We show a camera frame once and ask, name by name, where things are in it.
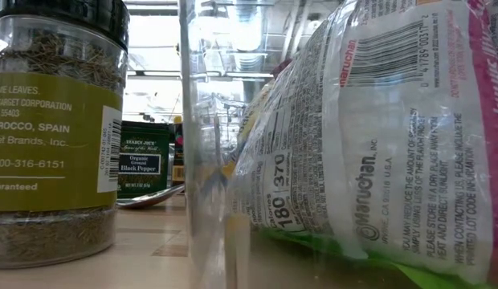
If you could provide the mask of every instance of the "barcode label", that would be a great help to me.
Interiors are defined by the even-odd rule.
[[[173,181],[185,180],[185,168],[183,166],[174,166],[172,168],[172,180]]]
[[[97,193],[117,191],[122,112],[103,106]]]
[[[347,87],[390,86],[423,81],[419,31],[423,20],[357,42]]]
[[[112,143],[110,150],[110,172],[109,181],[119,181],[119,153],[120,153],[120,128],[122,121],[118,119],[112,120]]]

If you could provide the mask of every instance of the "ceiling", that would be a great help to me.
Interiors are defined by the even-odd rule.
[[[124,2],[131,14],[124,118],[171,121],[182,113],[178,2]],[[250,101],[272,77],[270,71],[300,51],[339,5],[338,0],[189,2],[191,67],[210,79],[200,93],[240,103]]]

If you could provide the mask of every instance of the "maruchan logo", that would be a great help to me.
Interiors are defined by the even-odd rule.
[[[376,241],[379,239],[379,230],[372,225],[360,225],[356,227],[356,234],[369,241]]]
[[[356,178],[357,195],[356,208],[354,208],[354,220],[356,222],[357,234],[370,241],[379,239],[379,230],[370,225],[370,199],[372,187],[374,186],[375,155],[361,159],[360,175]]]
[[[356,50],[356,40],[349,40],[347,50],[345,51],[342,70],[340,72],[340,86],[344,87],[347,84],[347,79],[351,72],[351,64],[353,64],[354,52]]]

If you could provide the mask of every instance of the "trader joe's black pepper box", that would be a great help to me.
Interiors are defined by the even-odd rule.
[[[168,165],[168,125],[122,122],[118,198],[166,189]]]

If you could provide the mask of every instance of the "maruchan package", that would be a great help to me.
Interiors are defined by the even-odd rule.
[[[333,253],[392,264],[423,288],[498,285],[490,7],[342,4],[259,106],[233,212],[297,242],[327,237]]]

